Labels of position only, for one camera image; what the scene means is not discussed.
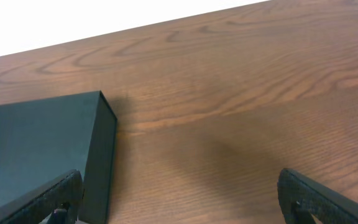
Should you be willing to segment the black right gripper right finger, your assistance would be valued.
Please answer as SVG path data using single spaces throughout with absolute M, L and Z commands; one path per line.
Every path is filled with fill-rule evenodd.
M 293 170 L 282 169 L 277 182 L 286 223 L 358 223 L 358 203 Z

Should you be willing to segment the black gift box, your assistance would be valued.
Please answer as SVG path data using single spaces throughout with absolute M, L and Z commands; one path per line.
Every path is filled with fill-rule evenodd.
M 79 219 L 106 223 L 116 125 L 100 91 L 0 105 L 0 207 L 76 169 Z

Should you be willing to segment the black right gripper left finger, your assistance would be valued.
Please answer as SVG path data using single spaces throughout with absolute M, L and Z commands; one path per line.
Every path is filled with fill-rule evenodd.
M 80 171 L 69 170 L 0 207 L 2 223 L 76 223 L 83 199 Z

